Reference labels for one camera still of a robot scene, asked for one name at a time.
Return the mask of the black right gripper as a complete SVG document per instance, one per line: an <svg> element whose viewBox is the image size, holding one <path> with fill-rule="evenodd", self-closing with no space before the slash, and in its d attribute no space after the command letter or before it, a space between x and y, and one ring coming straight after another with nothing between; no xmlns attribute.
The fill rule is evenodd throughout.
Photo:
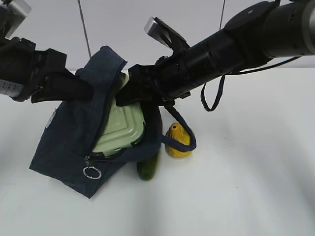
<svg viewBox="0 0 315 236"><path fill-rule="evenodd" d="M190 91L214 79L214 48L210 43L174 47L172 56L155 65L136 64L128 69L129 81L115 95L117 106L153 102L152 89L159 86L167 100L186 98Z"/></svg>

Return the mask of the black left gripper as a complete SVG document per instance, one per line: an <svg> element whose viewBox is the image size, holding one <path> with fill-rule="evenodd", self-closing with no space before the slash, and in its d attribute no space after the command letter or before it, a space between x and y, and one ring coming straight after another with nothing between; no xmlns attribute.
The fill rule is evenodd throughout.
<svg viewBox="0 0 315 236"><path fill-rule="evenodd" d="M24 38L0 40L2 95L17 102L31 97L31 103L92 99L92 85L74 75L60 73L65 71L66 54L54 49L38 51L35 47L35 43Z"/></svg>

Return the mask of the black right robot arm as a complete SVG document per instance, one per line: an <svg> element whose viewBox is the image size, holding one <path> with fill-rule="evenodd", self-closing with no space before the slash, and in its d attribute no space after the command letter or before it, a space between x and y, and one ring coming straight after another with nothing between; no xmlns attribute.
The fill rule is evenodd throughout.
<svg viewBox="0 0 315 236"><path fill-rule="evenodd" d="M173 53L153 65L131 67L128 82L116 94L118 106L135 102L172 104L220 76L253 70L275 58L314 55L315 3L259 2L193 46L157 17L149 19L145 31Z"/></svg>

